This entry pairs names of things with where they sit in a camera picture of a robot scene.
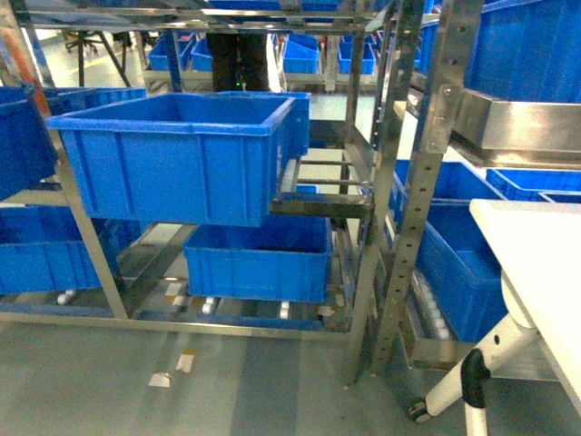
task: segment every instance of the metal shelf frame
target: metal shelf frame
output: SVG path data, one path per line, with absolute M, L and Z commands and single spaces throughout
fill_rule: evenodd
M 0 302 L 0 321 L 341 341 L 345 342 L 347 349 L 346 383 L 355 382 L 362 370 L 361 351 L 364 338 L 367 336 L 373 340 L 370 363 L 373 372 L 385 370 L 393 353 L 393 343 L 399 335 L 408 352 L 409 361 L 417 363 L 420 367 L 446 369 L 463 358 L 465 351 L 468 352 L 469 344 L 438 342 L 419 337 L 416 333 L 417 329 L 413 327 L 413 316 L 409 315 L 407 295 L 444 153 L 454 139 L 454 135 L 458 134 L 454 133 L 454 130 L 458 130 L 459 125 L 469 125 L 471 129 L 473 128 L 470 123 L 458 123 L 458 114 L 466 104 L 468 98 L 466 95 L 473 94 L 463 87 L 464 73 L 476 37 L 483 0 L 444 1 L 432 67 L 427 77 L 418 77 L 413 74 L 424 0 L 394 0 L 379 14 L 365 12 L 365 5 L 361 0 L 356 2 L 352 10 L 337 13 L 286 10 L 223 11 L 204 9 L 203 7 L 207 5 L 205 2 L 198 9 L 195 7 L 191 9 L 170 7 L 166 9 L 77 9 L 71 6 L 58 8 L 58 10 L 37 8 L 33 11 L 25 11 L 22 2 L 17 3 L 19 9 L 15 12 L 11 2 L 0 0 L 0 37 L 11 55 L 11 65 L 15 66 L 13 68 L 6 62 L 0 62 L 0 78 L 4 84 L 15 84 L 17 79 L 34 83 L 41 97 L 39 107 L 44 116 L 50 113 L 42 93 L 41 83 L 51 86 L 54 82 L 48 68 L 45 67 L 45 62 L 42 62 L 42 59 L 39 62 L 37 56 L 37 63 L 41 65 L 40 74 L 38 74 L 16 18 L 21 21 L 20 25 L 25 26 L 32 46 L 35 44 L 35 34 L 31 31 L 33 29 L 31 23 L 43 15 L 88 14 L 94 20 L 84 20 L 79 25 L 57 23 L 38 24 L 38 27 L 102 30 L 104 27 L 102 18 L 105 17 L 112 18 L 108 20 L 106 26 L 108 30 L 163 31 L 167 38 L 169 76 L 174 92 L 182 90 L 182 81 L 207 79 L 206 76 L 201 77 L 195 72 L 180 71 L 175 51 L 175 38 L 172 34 L 174 30 L 187 29 L 206 33 L 301 31 L 312 35 L 328 35 L 328 56 L 334 59 L 337 56 L 339 35 L 354 35 L 346 119 L 337 122 L 313 120 L 311 126 L 311 140 L 313 141 L 311 146 L 342 150 L 342 161 L 333 163 L 341 168 L 340 179 L 324 181 L 324 183 L 336 184 L 339 187 L 339 193 L 281 192 L 271 202 L 272 213 L 329 216 L 333 219 L 335 249 L 340 266 L 339 287 L 343 292 L 347 307 L 341 312 L 345 315 L 344 322 L 321 324 L 322 328 L 317 331 L 305 330 L 306 324 L 301 324 L 300 319 L 295 323 L 287 324 L 270 322 L 231 325 L 227 322 L 221 323 L 227 319 L 224 316 L 203 318 L 193 308 L 182 312 L 144 310 L 143 302 L 153 289 L 160 283 L 167 285 L 162 275 L 179 254 L 183 240 L 193 227 L 184 225 L 162 248 L 153 249 L 138 245 L 138 248 L 149 256 L 150 261 L 142 272 L 130 280 L 130 284 L 114 277 L 104 259 L 92 221 L 84 211 L 61 138 L 57 132 L 52 131 L 51 138 L 59 155 L 57 178 L 60 184 L 44 185 L 42 190 L 23 191 L 6 200 L 5 203 L 58 204 L 71 207 L 103 285 L 108 307 L 59 307 L 55 305 L 37 307 L 2 301 Z M 249 16 L 254 19 L 264 17 L 264 21 L 243 22 L 240 20 Z M 280 18 L 280 21 L 269 21 L 273 18 Z M 310 23 L 309 18 L 329 18 L 333 22 Z M 386 36 L 381 52 L 387 54 L 389 48 L 390 50 L 389 55 L 382 56 L 379 62 L 373 126 L 368 140 L 355 126 L 359 90 L 365 82 L 365 79 L 361 78 L 360 67 L 365 35 L 380 28 Z M 388 35 L 392 35 L 392 47 L 389 47 Z M 143 51 L 138 50 L 138 53 L 142 65 L 146 65 Z M 158 80 L 157 76 L 154 76 L 158 72 L 150 73 L 151 76 L 145 76 L 146 81 Z M 334 91 L 337 84 L 346 81 L 346 78 L 339 77 L 337 74 L 336 63 L 328 64 L 323 74 L 327 91 Z M 419 123 L 407 180 L 409 200 L 403 221 L 396 228 L 389 215 L 388 199 L 403 125 L 402 110 L 405 111 L 406 106 L 410 108 L 408 99 L 410 90 L 413 91 L 412 85 L 413 88 L 421 88 L 423 95 L 419 99 L 419 105 L 414 108 L 417 110 Z M 565 108 L 565 105 L 556 106 L 560 108 L 559 110 L 566 111 L 578 109 L 578 107 Z M 479 116 L 486 117 L 479 121 L 489 122 L 491 118 L 488 114 L 492 112 L 494 111 L 479 112 Z M 499 116 L 496 123 L 501 125 L 503 121 L 507 122 Z M 559 160 L 558 153 L 553 153 L 551 150 L 547 153 L 555 162 L 563 162 L 562 159 Z M 294 165 L 292 177 L 295 182 L 302 164 L 315 163 L 313 161 L 297 162 Z M 329 162 L 322 161 L 319 164 L 329 164 Z M 352 185 L 359 186 L 363 193 L 349 193 Z M 361 223 L 359 259 L 352 258 L 348 218 L 359 219 Z M 389 233 L 393 235 L 388 240 L 384 231 L 386 223 Z M 378 270 L 386 274 L 380 286 L 377 286 Z M 446 349 L 453 349 L 454 352 L 446 354 L 439 351 Z
M 18 11 L 13 10 L 12 2 L 0 0 L 0 36 L 8 50 L 10 59 L 0 63 L 0 77 L 4 84 L 17 84 L 19 81 L 33 83 L 37 89 L 37 100 L 39 108 L 44 117 L 50 116 L 48 105 L 42 91 L 43 86 L 53 86 L 54 81 L 50 76 L 48 68 L 43 68 L 42 74 L 36 69 L 33 55 L 27 50 L 25 36 L 21 31 L 21 24 L 16 17 L 19 17 L 26 25 L 31 26 L 34 17 L 43 14 L 43 11 L 25 11 L 22 2 L 18 2 Z M 0 301 L 0 321 L 4 322 L 32 322 L 46 324 L 79 325 L 107 328 L 144 329 L 173 332 L 197 332 L 211 334 L 229 334 L 251 337 L 269 337 L 286 339 L 304 339 L 313 341 L 339 341 L 345 342 L 349 348 L 348 368 L 345 372 L 345 382 L 354 382 L 359 373 L 359 356 L 362 349 L 362 341 L 367 324 L 367 311 L 365 301 L 369 301 L 365 294 L 370 295 L 371 287 L 363 289 L 358 284 L 358 272 L 352 259 L 351 236 L 347 225 L 347 218 L 358 218 L 367 221 L 371 214 L 382 221 L 384 216 L 379 216 L 377 211 L 373 212 L 373 204 L 387 204 L 388 189 L 377 190 L 382 192 L 381 196 L 350 194 L 350 186 L 360 186 L 368 188 L 371 185 L 372 174 L 375 171 L 382 172 L 381 165 L 375 165 L 375 152 L 369 141 L 355 127 L 357 113 L 357 102 L 359 97 L 360 67 L 363 55 L 364 37 L 370 31 L 366 28 L 371 21 L 376 18 L 376 14 L 361 12 L 362 6 L 358 5 L 351 12 L 340 13 L 287 13 L 287 12 L 258 12 L 241 15 L 263 15 L 268 18 L 287 16 L 291 18 L 304 17 L 330 17 L 335 20 L 335 24 L 307 24 L 302 22 L 299 29 L 306 33 L 317 35 L 348 35 L 354 34 L 353 67 L 349 77 L 349 97 L 347 117 L 343 122 L 313 121 L 311 137 L 317 146 L 329 149 L 339 149 L 343 151 L 343 161 L 340 164 L 341 178 L 339 180 L 317 181 L 317 183 L 335 184 L 339 187 L 336 194 L 302 194 L 302 193 L 279 193 L 271 203 L 272 213 L 292 213 L 305 215 L 329 216 L 333 220 L 335 235 L 335 247 L 337 258 L 334 261 L 339 265 L 340 283 L 338 289 L 343 294 L 347 304 L 344 310 L 338 310 L 342 320 L 329 319 L 322 322 L 316 315 L 315 323 L 309 322 L 307 318 L 303 321 L 299 315 L 290 320 L 256 319 L 255 317 L 234 317 L 238 324 L 232 325 L 232 317 L 225 314 L 215 313 L 213 316 L 204 317 L 199 308 L 190 307 L 185 310 L 168 312 L 151 312 L 144 309 L 144 302 L 152 295 L 160 285 L 167 285 L 169 282 L 163 277 L 165 271 L 172 264 L 177 255 L 181 252 L 182 243 L 192 231 L 192 225 L 182 225 L 180 230 L 163 247 L 148 247 L 136 245 L 134 249 L 140 251 L 138 258 L 146 257 L 147 265 L 134 277 L 119 277 L 112 274 L 105 260 L 103 249 L 99 244 L 92 220 L 86 215 L 82 205 L 71 166 L 68 162 L 66 152 L 60 135 L 56 131 L 51 131 L 51 139 L 55 150 L 58 152 L 59 162 L 56 166 L 56 177 L 58 183 L 41 183 L 33 189 L 22 191 L 7 199 L 5 203 L 37 203 L 68 205 L 74 214 L 74 219 L 79 227 L 95 270 L 103 286 L 103 294 L 106 302 L 104 305 L 95 307 L 93 305 L 73 305 L 58 306 L 56 304 L 31 304 L 20 303 L 18 298 L 7 296 Z M 391 7 L 389 14 L 381 15 L 383 21 L 379 20 L 378 25 L 383 22 L 390 22 L 394 8 Z M 129 29 L 148 30 L 159 29 L 164 31 L 166 37 L 167 55 L 170 61 L 170 76 L 172 78 L 172 89 L 174 92 L 182 90 L 182 79 L 187 80 L 187 72 L 181 72 L 175 50 L 175 38 L 172 33 L 178 28 L 192 29 L 193 31 L 220 32 L 220 31 L 262 31 L 271 33 L 271 26 L 264 27 L 256 23 L 232 24 L 229 17 L 240 16 L 236 11 L 217 10 L 179 10 L 179 11 L 151 11 L 139 9 L 100 9 L 93 10 L 84 8 L 83 10 L 66 10 L 66 14 L 104 14 L 108 15 L 134 15 L 141 20 L 144 16 L 160 15 L 163 20 L 157 26 L 141 26 L 137 23 L 129 24 Z M 190 20 L 183 23 L 186 17 Z M 183 25 L 176 25 L 179 20 Z M 275 23 L 277 31 L 284 30 L 284 25 Z M 85 21 L 83 29 L 90 29 Z M 37 27 L 51 27 L 50 25 L 38 25 Z M 27 32 L 27 36 L 32 40 L 33 45 L 37 43 L 34 31 Z M 297 174 L 300 169 L 300 162 L 294 165 L 294 183 L 297 181 Z M 367 257 L 374 255 L 373 244 L 369 244 L 369 249 L 365 251 Z M 309 309 L 293 304 L 295 312 L 308 312 Z

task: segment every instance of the blue crate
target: blue crate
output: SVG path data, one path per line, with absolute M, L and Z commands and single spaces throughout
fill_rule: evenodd
M 46 101 L 52 115 L 67 114 L 147 95 L 145 88 L 46 88 Z
M 179 59 L 182 70 L 188 67 L 188 61 L 192 55 L 192 47 L 196 43 L 196 35 L 189 32 L 179 32 L 177 34 L 178 47 L 180 49 Z M 170 64 L 165 53 L 165 42 L 160 38 L 153 50 L 149 53 L 149 65 L 152 70 L 164 71 L 170 69 Z
M 45 89 L 45 95 L 49 98 L 49 106 L 53 108 L 52 103 L 56 103 L 56 98 L 60 101 L 62 105 L 61 114 L 67 114 L 69 112 L 82 111 L 88 109 L 90 106 L 88 104 L 88 99 L 96 94 L 95 88 L 55 88 L 55 89 Z M 59 114 L 59 109 L 54 109 L 53 114 Z
M 290 132 L 289 158 L 304 156 L 309 152 L 310 140 L 310 94 L 309 93 L 262 93 L 226 91 L 224 95 L 258 95 L 278 98 L 294 98 L 294 104 L 290 111 L 292 128 Z
M 87 97 L 87 109 L 106 104 L 126 102 L 147 96 L 145 88 L 95 88 L 95 93 Z
M 508 200 L 541 202 L 545 191 L 581 192 L 581 172 L 488 170 L 487 180 Z
M 417 266 L 461 341 L 478 342 L 507 314 L 500 265 L 467 204 L 432 204 Z
M 282 68 L 285 73 L 316 74 L 319 71 L 319 49 L 312 50 L 287 41 L 282 54 Z
M 287 42 L 302 45 L 303 47 L 307 47 L 314 52 L 319 51 L 319 40 L 315 36 L 289 34 L 287 37 Z
M 540 197 L 549 203 L 581 204 L 581 193 L 541 193 Z
M 273 215 L 258 228 L 200 226 L 183 245 L 190 295 L 325 302 L 330 220 Z
M 353 44 L 353 35 L 344 35 L 341 37 L 340 40 L 342 43 Z M 375 47 L 378 43 L 378 39 L 373 35 L 367 35 L 365 37 L 365 44 L 371 44 L 372 47 Z
M 54 152 L 34 88 L 0 86 L 0 200 L 54 175 Z
M 319 193 L 320 189 L 317 184 L 297 184 L 297 193 Z
M 341 74 L 349 74 L 351 72 L 351 52 L 353 45 L 347 43 L 339 44 L 339 72 Z M 363 45 L 363 60 L 361 61 L 361 73 L 373 74 L 375 70 L 375 54 L 371 45 Z
M 482 9 L 465 85 L 510 101 L 581 103 L 579 45 L 581 2 L 489 3 Z M 427 44 L 421 52 L 424 73 L 432 50 Z
M 421 25 L 419 34 L 419 47 L 416 54 L 417 63 L 415 66 L 423 74 L 429 72 L 429 66 L 432 59 L 432 52 L 436 44 L 436 36 L 438 34 L 439 20 L 429 21 Z
M 399 223 L 402 218 L 408 193 L 405 183 L 408 176 L 409 161 L 398 160 L 393 174 L 389 209 L 393 219 Z M 494 186 L 472 172 L 461 162 L 444 162 L 438 174 L 433 203 L 468 203 L 474 198 L 485 200 L 506 200 Z
M 259 226 L 294 99 L 165 94 L 52 117 L 93 218 Z
M 95 220 L 113 271 L 128 245 L 126 225 Z M 68 207 L 0 209 L 0 295 L 98 288 L 101 284 Z
M 212 70 L 212 55 L 206 38 L 200 40 L 192 50 L 192 69 L 196 71 Z

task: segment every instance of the white table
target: white table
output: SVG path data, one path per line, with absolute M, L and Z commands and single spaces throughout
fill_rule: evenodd
M 502 267 L 509 312 L 473 352 L 494 372 L 542 337 L 547 358 L 581 413 L 581 205 L 474 200 L 470 211 Z M 463 363 L 410 408 L 410 417 L 424 421 L 463 396 Z M 484 405 L 467 402 L 466 416 L 468 434 L 487 434 Z

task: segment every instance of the gray floor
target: gray floor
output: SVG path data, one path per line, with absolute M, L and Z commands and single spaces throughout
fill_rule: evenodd
M 75 56 L 61 46 L 46 52 L 57 84 L 75 85 Z M 131 66 L 129 76 L 140 83 Z M 106 84 L 121 85 L 110 60 L 96 58 L 87 85 Z M 316 97 L 313 117 L 340 118 L 343 103 Z M 361 105 L 364 131 L 372 101 Z M 406 126 L 403 155 L 413 121 Z M 3 436 L 459 435 L 465 428 L 459 403 L 421 425 L 406 419 L 407 402 L 442 374 L 408 369 L 399 344 L 385 374 L 366 372 L 344 390 L 337 343 L 20 324 L 0 324 L 0 338 Z M 148 387 L 153 373 L 171 372 L 191 348 L 198 352 L 191 374 L 175 374 L 170 389 Z M 556 383 L 493 380 L 488 398 L 491 435 L 581 434 Z

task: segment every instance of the paper scrap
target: paper scrap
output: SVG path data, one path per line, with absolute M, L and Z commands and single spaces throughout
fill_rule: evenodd
M 336 293 L 335 294 L 335 303 L 339 306 L 339 307 L 343 307 L 345 306 L 345 297 L 343 296 L 342 293 Z
M 177 297 L 183 289 L 183 283 L 170 283 L 165 292 L 166 297 Z
M 196 358 L 197 353 L 195 350 L 184 350 L 175 370 L 186 374 L 192 372 L 193 360 Z
M 319 306 L 320 316 L 331 316 L 335 311 L 333 311 L 329 306 Z
M 169 388 L 172 385 L 172 376 L 168 372 L 156 372 L 149 380 L 149 385 L 155 388 Z
M 173 299 L 174 306 L 189 306 L 192 304 L 193 297 L 185 297 L 183 295 L 178 295 Z

